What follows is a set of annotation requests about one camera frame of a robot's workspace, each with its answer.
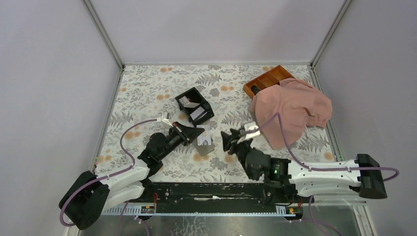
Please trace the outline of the white credit card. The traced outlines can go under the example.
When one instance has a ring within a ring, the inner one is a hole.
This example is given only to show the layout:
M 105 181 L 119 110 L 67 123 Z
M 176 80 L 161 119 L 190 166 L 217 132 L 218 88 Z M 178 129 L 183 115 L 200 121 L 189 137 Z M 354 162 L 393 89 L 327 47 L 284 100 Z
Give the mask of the white credit card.
M 210 126 L 209 125 L 197 125 L 197 128 L 204 129 L 204 132 L 197 138 L 197 145 L 198 146 L 212 145 Z

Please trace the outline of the grey card stack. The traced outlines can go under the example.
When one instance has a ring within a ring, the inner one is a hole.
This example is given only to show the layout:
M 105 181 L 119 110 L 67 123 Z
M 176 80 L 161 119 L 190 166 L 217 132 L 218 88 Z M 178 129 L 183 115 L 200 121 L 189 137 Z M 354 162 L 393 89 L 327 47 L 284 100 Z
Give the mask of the grey card stack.
M 192 145 L 194 146 L 194 148 L 196 149 L 196 151 L 201 155 L 201 156 L 205 156 L 208 155 L 209 153 L 213 152 L 215 150 L 215 145 L 213 142 L 213 138 L 210 138 L 210 145 L 198 145 L 198 140 L 194 140 Z

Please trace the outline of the stack of cards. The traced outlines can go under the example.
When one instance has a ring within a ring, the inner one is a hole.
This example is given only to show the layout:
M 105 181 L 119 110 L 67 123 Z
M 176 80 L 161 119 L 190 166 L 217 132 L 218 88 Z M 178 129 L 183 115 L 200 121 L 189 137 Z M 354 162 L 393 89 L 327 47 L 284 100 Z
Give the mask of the stack of cards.
M 207 113 L 200 103 L 191 102 L 186 96 L 181 97 L 179 102 L 192 120 L 198 120 Z

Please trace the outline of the black card holder box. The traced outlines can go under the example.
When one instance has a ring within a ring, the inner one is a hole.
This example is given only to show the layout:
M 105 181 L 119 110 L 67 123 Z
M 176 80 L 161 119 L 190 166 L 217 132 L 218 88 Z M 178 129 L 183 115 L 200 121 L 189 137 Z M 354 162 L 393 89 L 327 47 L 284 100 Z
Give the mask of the black card holder box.
M 194 127 L 214 117 L 211 105 L 195 87 L 176 96 L 175 100 Z

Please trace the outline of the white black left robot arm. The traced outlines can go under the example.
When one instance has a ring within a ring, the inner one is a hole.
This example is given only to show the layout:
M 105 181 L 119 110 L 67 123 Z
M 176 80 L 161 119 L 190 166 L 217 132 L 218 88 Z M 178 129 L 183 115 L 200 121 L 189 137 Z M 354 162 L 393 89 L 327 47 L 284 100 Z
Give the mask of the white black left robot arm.
M 167 135 L 153 133 L 138 157 L 120 143 L 132 162 L 100 177 L 92 171 L 81 173 L 59 202 L 60 223 L 85 230 L 109 208 L 134 199 L 147 202 L 153 191 L 149 177 L 163 166 L 163 158 L 180 145 L 192 144 L 204 131 L 175 121 L 169 125 Z

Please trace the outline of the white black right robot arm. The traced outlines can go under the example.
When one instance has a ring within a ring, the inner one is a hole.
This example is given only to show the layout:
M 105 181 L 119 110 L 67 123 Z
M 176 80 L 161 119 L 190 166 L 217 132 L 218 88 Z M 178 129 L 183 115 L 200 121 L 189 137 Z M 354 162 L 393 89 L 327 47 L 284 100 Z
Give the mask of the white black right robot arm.
M 293 203 L 300 197 L 356 192 L 361 198 L 385 199 L 387 192 L 380 164 L 368 154 L 356 159 L 332 163 L 306 163 L 294 159 L 273 158 L 242 141 L 240 132 L 222 131 L 223 150 L 236 155 L 250 180 L 280 189 L 284 200 Z

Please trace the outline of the floral table mat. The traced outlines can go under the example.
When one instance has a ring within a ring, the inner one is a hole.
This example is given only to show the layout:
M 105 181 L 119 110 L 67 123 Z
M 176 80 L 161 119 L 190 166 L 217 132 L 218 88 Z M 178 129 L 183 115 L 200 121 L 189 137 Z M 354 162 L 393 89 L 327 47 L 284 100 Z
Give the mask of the floral table mat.
M 170 121 L 189 125 L 175 97 L 195 87 L 209 102 L 214 117 L 207 121 L 215 150 L 201 156 L 193 145 L 179 146 L 163 159 L 154 182 L 246 183 L 248 178 L 233 155 L 222 149 L 221 131 L 252 120 L 250 98 L 243 85 L 271 69 L 270 65 L 129 65 L 115 99 L 104 143 L 97 158 L 98 175 L 131 163 L 120 143 L 137 157 L 151 134 L 167 133 L 155 121 L 163 112 Z

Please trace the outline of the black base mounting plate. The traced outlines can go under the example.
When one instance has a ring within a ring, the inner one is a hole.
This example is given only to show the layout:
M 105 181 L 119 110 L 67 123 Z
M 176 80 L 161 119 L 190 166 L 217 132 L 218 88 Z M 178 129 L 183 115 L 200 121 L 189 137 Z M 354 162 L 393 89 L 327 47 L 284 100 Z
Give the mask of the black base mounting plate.
M 293 187 L 277 188 L 263 183 L 157 182 L 133 202 L 152 206 L 257 204 L 300 207 L 307 204 L 309 198 L 297 195 Z

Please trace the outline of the orange compartment tray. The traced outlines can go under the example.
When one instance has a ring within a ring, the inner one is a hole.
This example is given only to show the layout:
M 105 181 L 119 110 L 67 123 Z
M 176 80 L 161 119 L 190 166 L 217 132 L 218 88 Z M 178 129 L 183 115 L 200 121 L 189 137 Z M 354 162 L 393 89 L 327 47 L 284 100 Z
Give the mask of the orange compartment tray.
M 278 65 L 245 83 L 243 85 L 243 91 L 252 99 L 259 91 L 274 85 L 280 85 L 282 80 L 288 78 L 293 78 L 293 75 L 283 66 Z

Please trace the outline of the pink cloth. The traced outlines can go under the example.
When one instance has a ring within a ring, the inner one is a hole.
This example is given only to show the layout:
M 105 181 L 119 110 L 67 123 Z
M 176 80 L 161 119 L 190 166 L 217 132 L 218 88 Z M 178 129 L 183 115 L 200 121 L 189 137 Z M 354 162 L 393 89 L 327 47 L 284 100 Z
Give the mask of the pink cloth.
M 252 99 L 248 111 L 255 116 L 261 132 L 273 150 L 285 146 L 279 118 L 268 121 L 279 113 L 285 138 L 293 144 L 302 137 L 308 126 L 324 128 L 332 115 L 331 100 L 304 80 L 287 78 L 259 91 Z

